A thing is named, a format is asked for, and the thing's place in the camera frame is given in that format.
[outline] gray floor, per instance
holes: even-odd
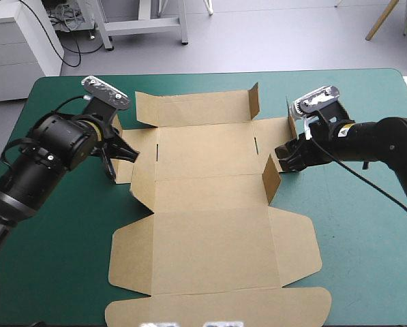
[[[407,75],[407,36],[402,35],[404,2],[396,7],[375,38],[365,34],[387,0],[213,0],[209,17],[202,0],[187,0],[190,43],[179,33],[114,37],[115,50],[101,49],[83,57],[77,68],[63,66],[62,75],[172,74],[251,72],[304,69],[392,67]],[[110,20],[134,17],[136,0],[103,0]],[[170,0],[167,14],[177,4]],[[82,50],[100,39],[80,33]],[[67,46],[71,39],[62,37]],[[68,61],[77,56],[67,54]],[[0,103],[0,151],[22,108]]]

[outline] sticker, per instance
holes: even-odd
[[[339,138],[345,138],[348,134],[348,130],[353,126],[354,124],[347,124],[341,127],[340,131],[338,132],[338,137]]]
[[[203,327],[244,327],[243,322],[207,322]]]

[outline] metal bracket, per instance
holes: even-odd
[[[118,110],[126,110],[130,107],[130,100],[125,93],[95,76],[85,77],[82,80],[82,86],[94,97]]]

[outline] white drawer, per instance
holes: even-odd
[[[27,98],[33,83],[43,76],[38,63],[0,66],[0,101]]]
[[[28,43],[0,45],[0,66],[15,63],[35,63],[37,59]]]
[[[0,23],[0,44],[13,44],[26,42],[16,22]]]

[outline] white cabinet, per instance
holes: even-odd
[[[41,1],[25,2],[38,15],[62,57],[62,46]],[[17,0],[0,1],[0,101],[28,97],[38,78],[59,76],[61,65],[29,9]]]

